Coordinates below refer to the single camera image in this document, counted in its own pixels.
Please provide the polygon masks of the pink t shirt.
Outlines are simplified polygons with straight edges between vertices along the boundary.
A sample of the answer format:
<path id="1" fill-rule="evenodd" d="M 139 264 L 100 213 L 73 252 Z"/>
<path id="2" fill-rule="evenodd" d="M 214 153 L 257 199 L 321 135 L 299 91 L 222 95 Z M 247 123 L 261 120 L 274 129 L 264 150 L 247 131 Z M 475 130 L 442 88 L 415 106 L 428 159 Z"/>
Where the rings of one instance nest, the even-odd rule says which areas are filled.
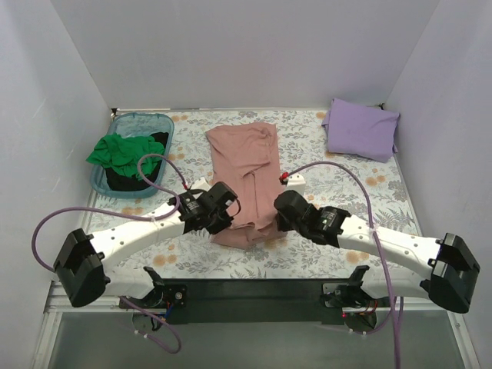
<path id="1" fill-rule="evenodd" d="M 238 196 L 228 209 L 234 220 L 212 237 L 215 244 L 248 249 L 285 236 L 278 230 L 274 200 L 283 191 L 276 126 L 266 122 L 221 125 L 206 132 L 213 182 L 224 182 Z"/>

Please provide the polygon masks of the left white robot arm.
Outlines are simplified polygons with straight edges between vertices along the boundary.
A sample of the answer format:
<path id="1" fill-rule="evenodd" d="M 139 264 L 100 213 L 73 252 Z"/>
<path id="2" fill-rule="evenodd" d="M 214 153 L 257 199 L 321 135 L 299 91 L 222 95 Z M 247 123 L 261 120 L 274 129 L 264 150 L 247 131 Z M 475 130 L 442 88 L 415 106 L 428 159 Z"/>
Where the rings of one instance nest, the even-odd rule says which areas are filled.
<path id="1" fill-rule="evenodd" d="M 192 231 L 223 231 L 231 226 L 233 217 L 228 209 L 236 203 L 238 196 L 225 183 L 201 183 L 170 198 L 142 220 L 93 234 L 72 231 L 53 268 L 74 308 L 102 296 L 124 297 L 140 308 L 166 308 L 173 304 L 177 288 L 167 287 L 151 267 L 126 271 L 119 263 L 153 244 Z"/>

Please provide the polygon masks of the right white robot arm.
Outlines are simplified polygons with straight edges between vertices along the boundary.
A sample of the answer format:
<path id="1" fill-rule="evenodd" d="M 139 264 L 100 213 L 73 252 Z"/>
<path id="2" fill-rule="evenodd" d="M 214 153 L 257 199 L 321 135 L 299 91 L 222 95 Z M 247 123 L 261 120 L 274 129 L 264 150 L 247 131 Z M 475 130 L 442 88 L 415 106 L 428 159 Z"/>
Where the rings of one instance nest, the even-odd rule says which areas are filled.
<path id="1" fill-rule="evenodd" d="M 388 228 L 373 230 L 344 209 L 316 208 L 296 191 L 274 201 L 282 231 L 296 231 L 319 245 L 361 251 L 397 265 L 394 270 L 358 266 L 338 286 L 324 289 L 324 301 L 336 308 L 362 308 L 390 296 L 425 298 L 438 307 L 466 314 L 480 265 L 464 239 L 412 236 Z"/>

